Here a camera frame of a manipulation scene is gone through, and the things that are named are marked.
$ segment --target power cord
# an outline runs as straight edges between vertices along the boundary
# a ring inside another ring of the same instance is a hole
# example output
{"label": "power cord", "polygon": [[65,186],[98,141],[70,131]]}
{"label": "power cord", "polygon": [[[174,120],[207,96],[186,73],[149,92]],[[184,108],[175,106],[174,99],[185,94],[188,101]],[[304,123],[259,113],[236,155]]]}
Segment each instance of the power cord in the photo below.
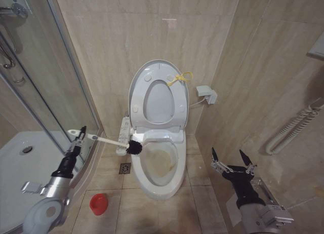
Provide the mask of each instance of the power cord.
{"label": "power cord", "polygon": [[194,103],[194,104],[191,104],[191,105],[189,105],[189,107],[192,107],[192,106],[195,106],[195,105],[197,105],[197,104],[199,104],[199,103],[202,103],[202,102],[205,101],[206,99],[207,99],[207,96],[204,96],[203,100],[201,100],[201,101],[199,101],[199,102],[196,102],[196,103]]}

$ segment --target toilet brush handle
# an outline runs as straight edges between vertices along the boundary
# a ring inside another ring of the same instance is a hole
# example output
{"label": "toilet brush handle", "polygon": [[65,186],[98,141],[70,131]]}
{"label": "toilet brush handle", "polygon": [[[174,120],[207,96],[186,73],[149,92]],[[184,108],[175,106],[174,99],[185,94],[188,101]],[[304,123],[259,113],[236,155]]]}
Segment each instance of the toilet brush handle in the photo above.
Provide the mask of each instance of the toilet brush handle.
{"label": "toilet brush handle", "polygon": [[98,141],[102,141],[102,142],[109,143],[109,144],[115,144],[115,145],[119,145],[119,146],[125,147],[125,148],[130,147],[129,144],[123,144],[123,143],[120,143],[118,141],[114,141],[114,140],[110,140],[110,139],[98,137],[97,135],[94,135],[94,134],[87,134],[87,137],[89,139],[92,139],[92,140],[98,140]]}
{"label": "toilet brush handle", "polygon": [[[80,130],[70,129],[67,132],[69,134],[75,136],[75,135],[79,135]],[[92,139],[92,140],[102,141],[102,142],[109,143],[109,144],[119,145],[119,146],[125,147],[125,148],[129,148],[130,147],[129,144],[123,144],[123,143],[120,143],[118,141],[113,141],[113,140],[110,140],[110,139],[102,138],[102,137],[99,137],[99,136],[94,135],[94,134],[87,134],[87,138],[88,139]]]}

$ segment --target toilet water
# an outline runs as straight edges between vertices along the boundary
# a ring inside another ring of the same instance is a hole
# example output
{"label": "toilet water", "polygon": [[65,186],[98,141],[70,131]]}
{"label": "toilet water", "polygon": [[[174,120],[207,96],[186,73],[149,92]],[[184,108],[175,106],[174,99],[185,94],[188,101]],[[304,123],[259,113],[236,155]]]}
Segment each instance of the toilet water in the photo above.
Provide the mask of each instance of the toilet water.
{"label": "toilet water", "polygon": [[145,160],[148,172],[158,177],[166,176],[175,166],[171,162],[170,154],[160,149],[151,151]]}

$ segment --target wall outlet box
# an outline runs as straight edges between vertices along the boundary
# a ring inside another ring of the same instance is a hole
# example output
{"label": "wall outlet box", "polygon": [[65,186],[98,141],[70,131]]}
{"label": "wall outlet box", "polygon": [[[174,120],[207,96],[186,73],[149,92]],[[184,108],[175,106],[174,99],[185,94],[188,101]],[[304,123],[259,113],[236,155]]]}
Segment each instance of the wall outlet box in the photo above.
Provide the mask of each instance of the wall outlet box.
{"label": "wall outlet box", "polygon": [[217,99],[217,93],[216,93],[216,91],[212,90],[212,94],[210,96],[208,96],[206,101],[208,104],[215,104],[216,99]]}
{"label": "wall outlet box", "polygon": [[324,32],[307,53],[308,56],[324,60]]}
{"label": "wall outlet box", "polygon": [[197,86],[198,96],[209,96],[212,94],[212,89],[209,86]]}

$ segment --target shower enclosure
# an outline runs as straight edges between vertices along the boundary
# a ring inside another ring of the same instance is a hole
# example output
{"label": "shower enclosure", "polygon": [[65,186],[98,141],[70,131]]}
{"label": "shower enclosure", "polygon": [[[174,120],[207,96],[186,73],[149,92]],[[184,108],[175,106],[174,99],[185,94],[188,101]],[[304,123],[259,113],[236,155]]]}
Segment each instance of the shower enclosure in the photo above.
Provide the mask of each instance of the shower enclosure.
{"label": "shower enclosure", "polygon": [[[56,0],[0,0],[0,233],[19,232],[41,199],[20,188],[49,181],[73,140],[67,130],[101,133],[84,81]],[[75,176],[95,147],[85,141]]]}

